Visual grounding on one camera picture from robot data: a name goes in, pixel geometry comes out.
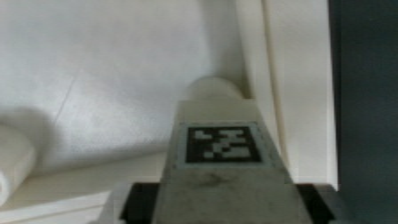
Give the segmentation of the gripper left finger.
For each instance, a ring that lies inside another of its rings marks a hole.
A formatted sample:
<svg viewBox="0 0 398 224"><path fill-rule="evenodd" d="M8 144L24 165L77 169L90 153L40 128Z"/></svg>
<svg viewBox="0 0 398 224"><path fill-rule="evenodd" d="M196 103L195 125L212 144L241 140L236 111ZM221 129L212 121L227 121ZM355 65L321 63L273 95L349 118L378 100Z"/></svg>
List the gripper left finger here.
<svg viewBox="0 0 398 224"><path fill-rule="evenodd" d="M118 216L122 224L150 224L157 189L157 183L134 183L131 185Z"/></svg>

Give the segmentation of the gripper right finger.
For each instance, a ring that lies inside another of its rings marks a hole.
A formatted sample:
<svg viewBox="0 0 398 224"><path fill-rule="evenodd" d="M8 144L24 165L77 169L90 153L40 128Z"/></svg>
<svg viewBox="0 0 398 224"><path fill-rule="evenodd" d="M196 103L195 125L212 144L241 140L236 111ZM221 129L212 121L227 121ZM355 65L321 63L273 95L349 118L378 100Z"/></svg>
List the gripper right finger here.
<svg viewBox="0 0 398 224"><path fill-rule="evenodd" d="M348 211L337 191L328 184L296 185L312 224L348 224L353 215Z"/></svg>

